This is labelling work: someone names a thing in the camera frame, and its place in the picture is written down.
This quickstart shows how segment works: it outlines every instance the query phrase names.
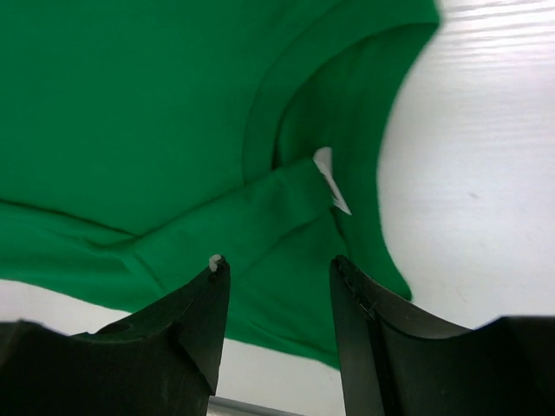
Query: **clothing label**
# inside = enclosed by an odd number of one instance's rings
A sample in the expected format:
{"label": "clothing label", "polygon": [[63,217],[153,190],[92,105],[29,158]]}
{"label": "clothing label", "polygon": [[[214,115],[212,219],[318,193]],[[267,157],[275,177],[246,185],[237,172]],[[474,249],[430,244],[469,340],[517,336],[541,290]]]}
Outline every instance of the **clothing label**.
{"label": "clothing label", "polygon": [[314,163],[318,168],[318,171],[325,177],[326,182],[328,182],[328,186],[331,189],[331,194],[333,195],[333,203],[334,205],[339,208],[341,211],[345,212],[346,214],[352,215],[345,199],[343,199],[343,195],[339,191],[339,187],[336,184],[336,181],[333,179],[332,174],[332,160],[333,160],[333,151],[331,147],[322,147],[318,149],[316,153],[314,153]]}

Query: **white tip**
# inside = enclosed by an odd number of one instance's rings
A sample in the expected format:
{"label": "white tip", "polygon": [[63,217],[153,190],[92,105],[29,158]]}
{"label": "white tip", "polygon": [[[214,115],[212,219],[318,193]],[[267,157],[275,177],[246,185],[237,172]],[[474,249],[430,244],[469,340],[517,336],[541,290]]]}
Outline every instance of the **white tip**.
{"label": "white tip", "polygon": [[208,267],[210,267],[210,271],[216,271],[218,269],[218,262],[222,259],[220,254],[214,254],[208,260]]}
{"label": "white tip", "polygon": [[333,160],[333,152],[331,150],[331,147],[322,147],[321,149],[318,149],[317,152],[314,153],[313,160],[316,164],[316,167],[318,168],[318,171],[320,171],[320,173],[328,182],[328,186],[330,187],[331,194],[333,196],[334,205],[346,214],[353,215],[349,207],[347,206],[345,199],[343,199],[343,195],[341,194],[341,191],[339,191],[339,187],[337,186],[336,181],[333,179],[333,175],[331,174]]}

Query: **t-shirt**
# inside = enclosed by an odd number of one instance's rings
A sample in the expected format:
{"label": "t-shirt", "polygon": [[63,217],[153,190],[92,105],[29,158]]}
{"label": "t-shirt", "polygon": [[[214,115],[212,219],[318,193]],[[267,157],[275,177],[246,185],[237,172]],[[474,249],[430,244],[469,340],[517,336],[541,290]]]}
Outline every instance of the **t-shirt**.
{"label": "t-shirt", "polygon": [[438,20],[432,0],[3,0],[0,278],[134,312],[218,253],[226,336],[337,366],[333,257],[410,297],[376,165]]}

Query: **white background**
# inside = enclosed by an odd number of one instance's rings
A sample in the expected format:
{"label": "white background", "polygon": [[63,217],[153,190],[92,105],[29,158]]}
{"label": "white background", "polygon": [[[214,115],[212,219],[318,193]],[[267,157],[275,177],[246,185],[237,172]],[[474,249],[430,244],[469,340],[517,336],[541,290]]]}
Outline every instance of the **white background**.
{"label": "white background", "polygon": [[[415,303],[449,321],[555,315],[555,1],[441,7],[446,23],[403,86],[384,142],[388,247]],[[0,320],[72,334],[123,315],[0,281]],[[338,372],[234,341],[219,395],[344,414]]]}

